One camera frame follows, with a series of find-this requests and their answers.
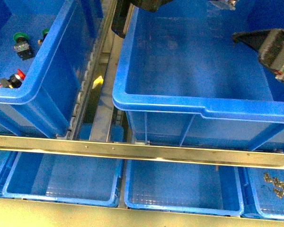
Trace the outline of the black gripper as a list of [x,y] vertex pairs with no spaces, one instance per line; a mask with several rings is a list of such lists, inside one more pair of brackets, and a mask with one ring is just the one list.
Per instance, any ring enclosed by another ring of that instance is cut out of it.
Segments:
[[131,4],[148,12],[156,12],[170,2],[172,0],[117,0],[111,30],[120,38],[126,37],[124,29]]

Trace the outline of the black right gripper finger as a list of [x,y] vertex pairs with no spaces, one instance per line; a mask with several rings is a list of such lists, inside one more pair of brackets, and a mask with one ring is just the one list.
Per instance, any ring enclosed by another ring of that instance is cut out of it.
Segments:
[[258,61],[269,71],[284,71],[284,29],[273,28],[234,33],[233,42],[257,52]]

